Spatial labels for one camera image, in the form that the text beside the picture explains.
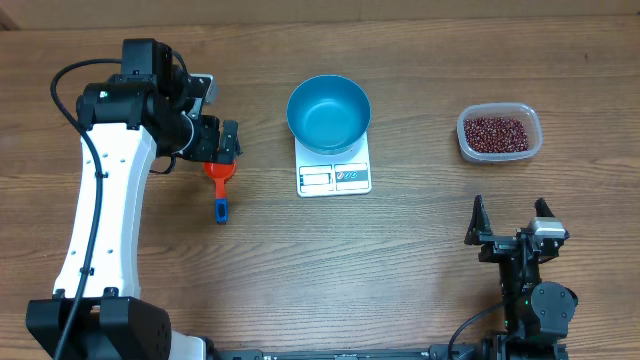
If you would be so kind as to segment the red beans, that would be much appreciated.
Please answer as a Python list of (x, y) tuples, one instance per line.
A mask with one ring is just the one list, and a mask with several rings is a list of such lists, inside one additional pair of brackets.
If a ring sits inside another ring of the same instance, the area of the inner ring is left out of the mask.
[(464, 120), (463, 130), (469, 147), (478, 153), (516, 153), (529, 149), (524, 125), (514, 118), (469, 118)]

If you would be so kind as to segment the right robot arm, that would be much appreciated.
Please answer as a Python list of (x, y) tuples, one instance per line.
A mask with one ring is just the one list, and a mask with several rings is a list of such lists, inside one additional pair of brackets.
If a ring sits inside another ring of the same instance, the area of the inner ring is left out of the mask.
[(499, 266), (502, 300), (464, 323), (502, 309), (505, 329), (481, 341), (469, 359), (566, 359), (560, 341), (567, 337), (578, 297), (569, 288), (544, 282), (540, 266), (559, 256), (569, 231), (544, 199), (534, 204), (536, 216), (511, 236), (496, 235), (483, 198), (474, 199), (464, 243), (480, 248), (478, 260)]

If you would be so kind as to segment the clear plastic container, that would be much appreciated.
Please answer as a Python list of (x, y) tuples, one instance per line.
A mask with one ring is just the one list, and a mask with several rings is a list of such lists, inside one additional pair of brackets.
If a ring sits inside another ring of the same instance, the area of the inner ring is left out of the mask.
[(531, 158), (544, 142), (537, 113), (515, 102), (466, 108), (458, 117), (456, 133), (462, 157), (477, 164)]

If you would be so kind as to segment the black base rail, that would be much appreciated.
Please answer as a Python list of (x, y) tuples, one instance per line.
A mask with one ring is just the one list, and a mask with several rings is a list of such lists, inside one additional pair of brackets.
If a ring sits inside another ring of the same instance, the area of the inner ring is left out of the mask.
[(260, 350), (213, 350), (208, 359), (214, 360), (447, 360), (446, 344), (426, 349), (377, 349), (263, 352)]

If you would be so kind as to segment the blue bowl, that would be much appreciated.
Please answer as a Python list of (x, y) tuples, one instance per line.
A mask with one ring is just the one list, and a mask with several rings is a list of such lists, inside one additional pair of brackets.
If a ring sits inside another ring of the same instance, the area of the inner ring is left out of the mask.
[(291, 93), (286, 119), (294, 138), (319, 154), (347, 151), (371, 124), (373, 109), (366, 92), (336, 74), (311, 77)]

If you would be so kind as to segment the white kitchen scale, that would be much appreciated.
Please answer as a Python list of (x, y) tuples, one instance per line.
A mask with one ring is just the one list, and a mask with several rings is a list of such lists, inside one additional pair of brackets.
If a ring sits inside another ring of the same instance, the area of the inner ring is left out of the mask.
[(348, 150), (315, 153), (295, 140), (296, 191), (302, 198), (368, 194), (372, 174), (367, 133)]

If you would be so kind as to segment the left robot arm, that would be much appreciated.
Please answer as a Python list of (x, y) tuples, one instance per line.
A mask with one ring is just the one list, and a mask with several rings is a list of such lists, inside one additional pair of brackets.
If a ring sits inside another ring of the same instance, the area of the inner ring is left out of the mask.
[(55, 359), (213, 359), (210, 339), (177, 332), (166, 310), (141, 299), (140, 219), (153, 162), (166, 157), (204, 167), (225, 223), (238, 125), (203, 113), (215, 79), (190, 73), (170, 46), (127, 39), (118, 64), (66, 112), (83, 154), (76, 215), (52, 295), (28, 304), (26, 326)]

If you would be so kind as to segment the red measuring scoop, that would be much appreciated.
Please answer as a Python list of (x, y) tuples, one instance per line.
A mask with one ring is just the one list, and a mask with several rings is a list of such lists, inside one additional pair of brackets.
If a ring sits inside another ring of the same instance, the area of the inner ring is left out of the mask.
[(229, 207), (225, 184), (236, 171), (236, 161), (231, 164), (204, 163), (205, 174), (213, 180), (215, 187), (215, 219), (217, 224), (226, 224), (229, 217)]

